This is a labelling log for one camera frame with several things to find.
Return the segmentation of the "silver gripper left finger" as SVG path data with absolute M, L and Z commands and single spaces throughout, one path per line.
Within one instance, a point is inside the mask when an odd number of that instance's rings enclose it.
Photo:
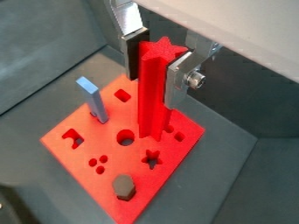
M 132 0 L 104 0 L 104 4 L 116 27 L 125 75 L 132 81 L 139 72 L 139 43 L 149 40 L 149 30 L 144 27 L 139 6 Z

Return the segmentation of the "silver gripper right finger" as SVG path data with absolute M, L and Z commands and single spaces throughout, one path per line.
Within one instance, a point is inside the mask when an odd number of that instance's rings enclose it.
M 185 45 L 189 50 L 167 67 L 164 106 L 168 109 L 173 109 L 183 101 L 188 88 L 199 89 L 204 84 L 201 63 L 212 58 L 221 48 L 221 44 L 195 31 L 187 31 Z

